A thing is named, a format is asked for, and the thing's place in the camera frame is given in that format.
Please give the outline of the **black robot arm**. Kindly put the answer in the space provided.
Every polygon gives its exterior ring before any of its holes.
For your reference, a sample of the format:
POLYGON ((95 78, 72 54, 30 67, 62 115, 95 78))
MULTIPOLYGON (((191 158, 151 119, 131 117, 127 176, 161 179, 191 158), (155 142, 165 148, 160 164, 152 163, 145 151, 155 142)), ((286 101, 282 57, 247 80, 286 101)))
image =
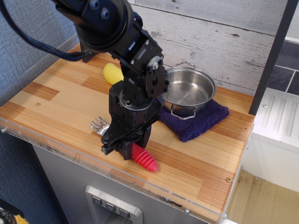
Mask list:
POLYGON ((57 0, 57 10, 71 20, 79 40, 93 53, 110 53, 121 65, 123 80, 109 90, 111 125, 102 152, 132 157, 133 145, 146 147, 159 119, 161 95, 169 81, 162 49, 143 30, 126 0, 57 0))

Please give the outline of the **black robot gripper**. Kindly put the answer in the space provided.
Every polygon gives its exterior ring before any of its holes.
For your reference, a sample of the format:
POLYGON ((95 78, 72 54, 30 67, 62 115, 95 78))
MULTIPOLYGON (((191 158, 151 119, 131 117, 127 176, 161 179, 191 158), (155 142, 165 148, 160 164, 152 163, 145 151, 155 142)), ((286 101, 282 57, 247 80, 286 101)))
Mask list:
POLYGON ((125 161, 130 160, 133 144, 146 148, 150 139, 152 124, 159 120, 162 109, 161 98, 150 101, 149 106, 136 111, 126 107, 128 101, 123 99, 123 83, 112 85, 109 90, 110 127, 102 136, 102 152, 119 152, 125 161))

